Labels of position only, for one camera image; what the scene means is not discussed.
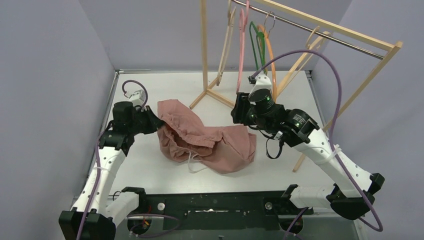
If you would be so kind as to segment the pink shorts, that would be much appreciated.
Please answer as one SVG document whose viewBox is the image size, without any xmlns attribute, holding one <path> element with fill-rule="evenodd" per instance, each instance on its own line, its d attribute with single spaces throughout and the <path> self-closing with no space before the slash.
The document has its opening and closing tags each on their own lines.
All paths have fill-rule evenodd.
<svg viewBox="0 0 424 240">
<path fill-rule="evenodd" d="M 164 125 L 157 131 L 162 154 L 171 161 L 199 161 L 219 174 L 240 171 L 256 155 L 257 137 L 244 125 L 205 126 L 199 116 L 177 99 L 157 103 Z"/>
</svg>

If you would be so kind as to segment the pink plastic hanger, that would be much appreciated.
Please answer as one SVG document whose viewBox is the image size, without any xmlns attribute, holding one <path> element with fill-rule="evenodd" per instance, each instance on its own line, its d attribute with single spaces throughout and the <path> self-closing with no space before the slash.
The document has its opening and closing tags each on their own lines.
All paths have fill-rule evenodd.
<svg viewBox="0 0 424 240">
<path fill-rule="evenodd" d="M 249 7 L 250 1 L 245 1 L 245 8 L 240 9 L 239 12 L 239 66 L 238 66 L 238 76 L 237 76 L 237 85 L 236 85 L 236 93 L 240 91 L 241 83 L 242 83 L 242 74 L 244 67 L 244 57 L 245 57 L 245 39 L 246 39 L 246 26 L 249 17 Z"/>
</svg>

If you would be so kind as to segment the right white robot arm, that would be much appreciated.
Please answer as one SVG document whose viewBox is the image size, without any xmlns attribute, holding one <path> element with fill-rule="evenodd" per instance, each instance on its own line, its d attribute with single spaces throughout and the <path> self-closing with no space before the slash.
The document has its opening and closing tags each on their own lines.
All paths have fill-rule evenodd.
<svg viewBox="0 0 424 240">
<path fill-rule="evenodd" d="M 272 100 L 268 89 L 252 94 L 239 92 L 230 113 L 233 123 L 252 126 L 304 154 L 332 180 L 330 185 L 306 187 L 291 184 L 281 199 L 282 209 L 295 213 L 303 208 L 331 209 L 348 220 L 357 220 L 371 210 L 385 181 L 379 173 L 370 173 L 350 160 L 330 143 L 317 122 L 301 109 L 286 109 Z"/>
</svg>

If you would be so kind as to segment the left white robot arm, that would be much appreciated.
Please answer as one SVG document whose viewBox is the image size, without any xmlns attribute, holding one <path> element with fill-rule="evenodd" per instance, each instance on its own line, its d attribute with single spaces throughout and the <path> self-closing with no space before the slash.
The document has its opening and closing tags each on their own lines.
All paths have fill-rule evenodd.
<svg viewBox="0 0 424 240">
<path fill-rule="evenodd" d="M 115 202 L 108 198 L 117 172 L 138 134 L 157 132 L 164 122 L 148 105 L 120 101 L 112 108 L 112 120 L 95 146 L 95 163 L 83 190 L 70 210 L 61 212 L 58 223 L 66 240 L 113 240 L 116 229 L 132 211 L 148 207 L 143 188 L 125 187 Z"/>
</svg>

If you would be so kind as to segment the orange plastic hanger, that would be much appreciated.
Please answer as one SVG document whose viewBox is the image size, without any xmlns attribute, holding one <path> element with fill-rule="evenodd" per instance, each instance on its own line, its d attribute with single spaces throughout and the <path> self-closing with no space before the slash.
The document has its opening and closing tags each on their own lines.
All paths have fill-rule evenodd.
<svg viewBox="0 0 424 240">
<path fill-rule="evenodd" d="M 266 29 L 266 22 L 267 19 L 273 15 L 273 25 L 272 27 L 267 30 Z M 273 49 L 272 49 L 272 45 L 269 39 L 271 30 L 274 28 L 275 26 L 275 14 L 272 11 L 269 11 L 265 17 L 264 23 L 263 24 L 259 24 L 257 27 L 259 28 L 260 31 L 262 31 L 263 35 L 264 35 L 264 43 L 266 44 L 267 47 L 267 51 L 268 51 L 268 55 L 269 55 L 269 59 L 272 60 L 274 58 L 274 53 L 273 53 Z M 276 67 L 275 67 L 275 63 L 272 63 L 270 65 L 271 67 L 271 79 L 272 79 L 272 99 L 275 101 L 277 99 L 277 73 L 276 73 Z"/>
</svg>

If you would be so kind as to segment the green plastic hanger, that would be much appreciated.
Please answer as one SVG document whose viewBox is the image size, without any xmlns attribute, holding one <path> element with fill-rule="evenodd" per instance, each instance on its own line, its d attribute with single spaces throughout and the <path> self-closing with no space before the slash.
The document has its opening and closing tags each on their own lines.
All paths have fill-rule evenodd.
<svg viewBox="0 0 424 240">
<path fill-rule="evenodd" d="M 249 23 L 249 37 L 256 70 L 265 64 L 265 35 L 253 21 Z"/>
</svg>

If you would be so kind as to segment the beige wooden hanger right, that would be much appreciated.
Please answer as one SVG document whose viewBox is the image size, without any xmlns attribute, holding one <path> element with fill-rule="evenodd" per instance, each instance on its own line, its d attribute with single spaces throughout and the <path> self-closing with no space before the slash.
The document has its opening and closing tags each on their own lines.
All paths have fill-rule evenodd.
<svg viewBox="0 0 424 240">
<path fill-rule="evenodd" d="M 318 51 L 323 45 L 323 43 L 326 41 L 326 39 L 322 36 L 317 36 L 313 41 L 311 41 L 313 35 L 317 35 L 319 30 L 320 30 L 319 25 L 312 30 L 311 34 L 309 35 L 305 43 L 305 48 L 307 50 Z M 282 81 L 276 86 L 275 96 L 273 97 L 274 100 L 277 99 L 277 97 L 290 84 L 290 82 L 294 79 L 294 77 L 304 68 L 304 66 L 309 62 L 312 56 L 313 54 L 308 52 L 303 52 L 300 55 L 297 61 L 289 69 L 288 73 L 283 77 Z"/>
</svg>

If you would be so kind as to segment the beige wooden hanger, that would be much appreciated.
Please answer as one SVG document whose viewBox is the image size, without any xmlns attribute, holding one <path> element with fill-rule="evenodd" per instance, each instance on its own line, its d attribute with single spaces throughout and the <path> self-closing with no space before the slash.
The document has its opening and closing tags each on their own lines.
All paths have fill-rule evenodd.
<svg viewBox="0 0 424 240">
<path fill-rule="evenodd" d="M 234 30 L 234 22 L 235 22 L 235 11 L 236 7 L 232 7 L 232 1 L 227 1 L 227 26 L 226 26 L 226 33 L 222 48 L 222 53 L 220 57 L 220 62 L 218 66 L 218 74 L 216 78 L 216 86 L 219 86 L 226 68 L 226 63 L 228 60 L 230 48 L 231 48 L 231 42 L 232 42 L 232 36 L 233 36 L 233 30 Z"/>
<path fill-rule="evenodd" d="M 305 43 L 305 48 L 307 50 L 318 51 L 323 45 L 323 43 L 326 41 L 326 39 L 322 36 L 317 36 L 313 41 L 311 41 L 313 35 L 317 35 L 319 30 L 320 30 L 319 25 L 312 30 L 311 34 L 309 35 Z M 289 69 L 288 73 L 283 77 L 282 81 L 276 86 L 275 96 L 273 97 L 274 100 L 277 99 L 277 97 L 290 84 L 290 82 L 294 79 L 294 77 L 304 68 L 304 66 L 309 62 L 312 56 L 313 54 L 308 52 L 303 52 L 300 55 L 297 61 Z"/>
</svg>

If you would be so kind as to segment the beige wooden hanger left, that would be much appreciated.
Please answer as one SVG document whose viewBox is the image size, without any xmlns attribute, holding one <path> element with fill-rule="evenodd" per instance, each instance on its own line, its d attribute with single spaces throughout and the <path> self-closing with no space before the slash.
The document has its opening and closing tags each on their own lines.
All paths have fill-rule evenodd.
<svg viewBox="0 0 424 240">
<path fill-rule="evenodd" d="M 231 42 L 232 42 L 232 36 L 233 36 L 233 30 L 234 30 L 234 22 L 235 22 L 235 11 L 236 7 L 232 7 L 232 1 L 227 1 L 227 26 L 226 26 L 226 33 L 222 48 L 222 53 L 220 57 L 220 62 L 218 66 L 218 74 L 216 78 L 216 86 L 219 86 L 226 68 L 226 63 L 228 60 L 230 48 L 231 48 Z"/>
</svg>

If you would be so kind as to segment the white shorts drawstring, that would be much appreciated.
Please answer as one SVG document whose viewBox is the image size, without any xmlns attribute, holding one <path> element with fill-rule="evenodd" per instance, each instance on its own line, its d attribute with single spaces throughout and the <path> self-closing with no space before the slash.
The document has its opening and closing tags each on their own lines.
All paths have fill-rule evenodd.
<svg viewBox="0 0 424 240">
<path fill-rule="evenodd" d="M 197 153 L 192 151 L 188 152 L 187 168 L 188 172 L 191 174 L 196 174 L 209 168 L 200 159 L 197 159 L 197 157 Z"/>
</svg>

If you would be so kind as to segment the black metal base frame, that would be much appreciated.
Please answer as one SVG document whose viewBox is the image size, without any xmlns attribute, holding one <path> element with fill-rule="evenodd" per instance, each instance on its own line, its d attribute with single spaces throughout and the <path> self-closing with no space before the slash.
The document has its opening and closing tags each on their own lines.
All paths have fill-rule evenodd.
<svg viewBox="0 0 424 240">
<path fill-rule="evenodd" d="M 284 191 L 147 194 L 133 214 L 150 216 L 127 220 L 135 234 L 154 227 L 177 230 L 286 229 L 301 212 Z"/>
</svg>

